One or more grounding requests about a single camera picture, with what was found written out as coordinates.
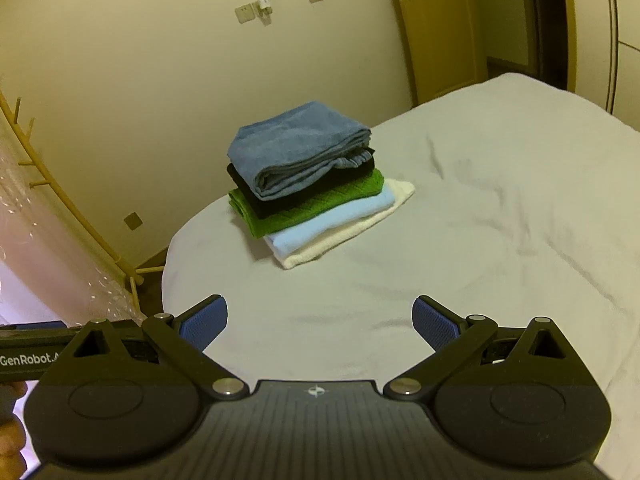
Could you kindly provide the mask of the person's hand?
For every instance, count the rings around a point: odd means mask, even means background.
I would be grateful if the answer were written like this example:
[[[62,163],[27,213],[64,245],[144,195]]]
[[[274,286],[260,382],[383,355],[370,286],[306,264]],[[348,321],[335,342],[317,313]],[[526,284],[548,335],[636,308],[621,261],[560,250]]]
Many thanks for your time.
[[[27,469],[22,455],[26,432],[23,423],[13,413],[14,403],[27,391],[26,382],[5,382],[1,385],[1,480],[18,480]]]

